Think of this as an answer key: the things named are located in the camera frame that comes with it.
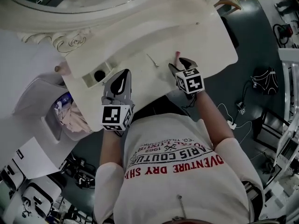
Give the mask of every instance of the plug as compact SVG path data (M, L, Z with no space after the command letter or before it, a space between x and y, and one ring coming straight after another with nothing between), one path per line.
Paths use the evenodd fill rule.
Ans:
M246 108L246 105L244 104L244 102L239 102L239 103L236 103L235 104L237 106L237 109L238 109L238 112L243 115L245 113L245 108Z
M236 126L237 126L236 123L233 124L233 122L230 121L230 120L227 120L227 122L228 122L229 127L230 127L232 130L234 130L234 129L236 128Z
M84 164L85 164L85 160L81 159L80 165L84 167Z

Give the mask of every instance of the small stick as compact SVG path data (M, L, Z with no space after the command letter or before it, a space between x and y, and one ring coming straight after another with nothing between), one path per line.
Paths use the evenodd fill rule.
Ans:
M159 67L159 65L156 64L156 62L154 62L154 60L149 56L149 54L147 54L148 57L151 59L151 61L155 64L156 67Z

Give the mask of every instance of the pink cloth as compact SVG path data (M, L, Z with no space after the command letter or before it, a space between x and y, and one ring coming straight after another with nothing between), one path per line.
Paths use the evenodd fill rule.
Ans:
M90 127L83 118L75 102L73 102L72 105L64 105L62 110L58 113L58 118L60 122L63 125L66 125L66 127L72 132L91 132Z

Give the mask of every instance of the dark gray floor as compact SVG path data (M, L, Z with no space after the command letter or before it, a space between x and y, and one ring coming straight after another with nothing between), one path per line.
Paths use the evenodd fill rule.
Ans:
M283 116L285 107L285 86L282 65L278 57L278 47L267 17L257 0L242 2L242 11L236 11L227 16L228 23L235 33L239 47L236 49L239 60L236 64L228 66L220 73L205 79L205 87L215 104L224 103L231 116L237 112L235 102L242 98L244 83L252 76L258 66L273 67L278 76L279 92L275 96L263 96L252 89L248 89L245 104L246 113L239 115L236 123L242 125L248 120L259 117L264 107L269 107L278 115ZM185 106L187 100L179 92L172 92L169 99L177 106ZM219 107L222 114L228 119L223 106ZM190 110L193 120L199 115L194 109ZM241 141L248 132L250 124L234 130L235 137ZM83 157L90 164L98 166L100 156L102 132L93 133L81 140L73 150L74 154ZM252 131L242 142L241 147L256 168L264 161L258 149L265 149L252 140ZM93 205L93 190L80 190L70 179L63 191L64 197L80 210L90 214Z

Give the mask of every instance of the white t-shirt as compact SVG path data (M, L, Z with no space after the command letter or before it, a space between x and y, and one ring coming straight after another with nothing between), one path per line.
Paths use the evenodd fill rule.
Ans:
M115 163L96 174L94 214L99 224L112 213L116 224L162 224L174 217L212 224L249 223L244 185L263 191L261 180L236 139L212 150L203 120L163 114L129 129L125 170Z

